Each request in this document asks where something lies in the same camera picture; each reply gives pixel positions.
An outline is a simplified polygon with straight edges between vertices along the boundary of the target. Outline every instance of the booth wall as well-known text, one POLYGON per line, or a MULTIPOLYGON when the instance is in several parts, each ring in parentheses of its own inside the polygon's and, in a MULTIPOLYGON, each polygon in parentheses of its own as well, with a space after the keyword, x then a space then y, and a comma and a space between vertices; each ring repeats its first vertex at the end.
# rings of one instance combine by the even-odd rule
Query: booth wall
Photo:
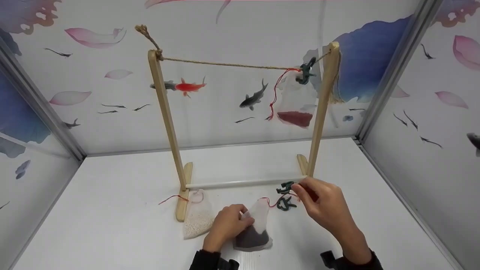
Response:
POLYGON ((0 72, 0 270, 12 264, 77 168, 0 72))
POLYGON ((467 270, 480 265, 480 14, 444 1, 365 142, 467 270))
MULTIPOLYGON (((232 1, 217 20, 223 1, 146 8, 143 1, 127 0, 9 0, 0 4, 0 28, 45 99, 64 122, 76 121, 71 133, 93 154, 168 148, 149 87, 147 51, 153 45, 135 32, 137 24, 148 26, 166 57, 198 61, 293 67, 339 41, 339 103, 329 109, 323 135, 342 136, 357 131, 418 2, 232 1)), ((168 90, 181 147, 312 136, 312 125, 265 120, 282 71, 170 61, 162 62, 162 69, 165 80, 175 84, 181 78, 199 84, 205 77, 206 85, 191 98, 168 90), (240 108, 246 95, 262 88, 262 79, 268 87, 261 103, 253 111, 240 108), (248 117, 254 118, 235 123, 248 117)), ((319 70, 318 64, 312 71, 319 75, 319 70)), ((320 87, 319 77, 311 82, 320 87)), ((278 92, 274 109, 281 103, 278 92)))

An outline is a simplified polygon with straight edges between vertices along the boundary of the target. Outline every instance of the red string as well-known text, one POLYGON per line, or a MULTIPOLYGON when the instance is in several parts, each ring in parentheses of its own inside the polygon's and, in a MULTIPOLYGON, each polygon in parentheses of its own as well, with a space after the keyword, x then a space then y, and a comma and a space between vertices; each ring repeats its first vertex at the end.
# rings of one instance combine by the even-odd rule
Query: red string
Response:
POLYGON ((298 201, 300 201, 300 198, 298 197, 298 195, 296 195, 296 194, 293 194, 293 193, 287 193, 287 194, 283 194, 282 196, 280 196, 280 198, 278 198, 278 200, 276 201, 276 203, 275 203, 274 205, 270 205, 270 199, 269 199, 268 197, 261 197, 260 199, 266 199, 266 200, 267 200, 267 204, 268 204, 268 206, 269 206, 270 208, 273 208, 273 207, 275 207, 275 206, 276 206, 276 204, 278 203, 278 201, 279 201, 281 198, 283 198, 284 196, 286 196, 286 195, 292 195, 292 196, 295 196, 295 197, 297 197, 297 200, 298 200, 298 201))
POLYGON ((173 197, 179 197, 180 199, 182 199, 182 200, 185 200, 185 201, 187 201, 187 202, 188 202, 188 199, 185 199, 184 197, 182 197, 182 196, 180 196, 180 195, 172 195, 172 196, 168 197, 167 199, 165 199, 165 200, 161 201, 161 202, 160 202, 158 205, 161 205, 162 203, 164 203, 164 202, 166 202, 166 201, 170 200, 170 199, 171 199, 171 198, 173 198, 173 197))
POLYGON ((271 113, 270 113, 270 116, 268 116, 267 118, 265 118, 265 120, 272 120, 273 119, 273 115, 274 115, 274 112, 273 112, 273 104, 275 104, 276 102, 276 86, 280 83, 280 80, 283 78, 283 76, 289 72, 289 71, 301 71, 301 69, 298 69, 298 68, 289 68, 287 70, 285 70, 285 72, 283 72, 283 74, 278 78, 278 80, 276 81, 276 84, 275 86, 273 87, 273 92, 275 93, 275 98, 273 99, 272 103, 270 103, 270 110, 271 110, 271 113))
MULTIPOLYGON (((191 203, 201 203, 201 202, 204 200, 204 196, 205 196, 205 195, 202 193, 202 199, 201 199, 200 201, 198 201, 198 202, 191 201, 191 203)), ((180 196, 180 195, 172 195, 172 196, 166 198, 165 200, 161 201, 158 205, 161 205, 162 203, 170 200, 170 199, 173 198, 173 197, 179 197, 180 199, 182 199, 182 200, 184 200, 184 201, 187 201, 187 202, 190 201, 189 199, 184 198, 184 197, 182 197, 182 196, 180 196)))

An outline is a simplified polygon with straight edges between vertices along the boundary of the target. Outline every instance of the red fish illustration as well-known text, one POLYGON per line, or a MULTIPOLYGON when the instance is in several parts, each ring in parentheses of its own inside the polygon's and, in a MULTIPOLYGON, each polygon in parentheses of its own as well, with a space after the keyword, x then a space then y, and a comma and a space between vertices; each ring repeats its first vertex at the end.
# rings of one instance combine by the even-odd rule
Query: red fish illustration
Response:
POLYGON ((202 81, 202 84, 198 85, 198 84, 188 84, 185 82, 185 80, 182 78, 181 79, 181 83, 180 84, 177 84, 175 85, 175 89, 177 90, 180 90, 183 92, 183 96, 184 97, 190 97, 188 95, 188 92, 198 92, 198 90, 202 87, 204 87, 205 85, 207 85, 205 83, 205 77, 202 81))

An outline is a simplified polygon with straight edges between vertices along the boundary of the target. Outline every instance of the black wrist strap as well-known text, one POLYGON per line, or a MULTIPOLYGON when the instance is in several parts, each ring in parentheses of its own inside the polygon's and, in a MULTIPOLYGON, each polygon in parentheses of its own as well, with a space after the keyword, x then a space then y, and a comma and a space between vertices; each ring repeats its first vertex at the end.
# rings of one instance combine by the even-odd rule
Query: black wrist strap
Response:
POLYGON ((235 260, 226 261, 222 258, 218 260, 217 269, 218 270, 238 270, 240 264, 235 260))

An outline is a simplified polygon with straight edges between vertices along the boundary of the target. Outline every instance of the printed backdrop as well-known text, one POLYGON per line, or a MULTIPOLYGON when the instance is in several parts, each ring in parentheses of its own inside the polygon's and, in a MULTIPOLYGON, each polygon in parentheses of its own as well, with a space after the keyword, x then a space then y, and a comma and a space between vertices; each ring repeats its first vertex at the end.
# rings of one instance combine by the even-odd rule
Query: printed backdrop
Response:
MULTIPOLYGON (((153 47, 137 24, 148 26, 165 56, 198 61, 294 67, 339 41, 324 136, 353 135, 417 4, 4 0, 0 35, 87 153, 168 148, 150 88, 153 47)), ((168 61, 162 69, 181 147, 312 136, 320 64, 299 94, 290 83, 275 93, 280 70, 168 61)))

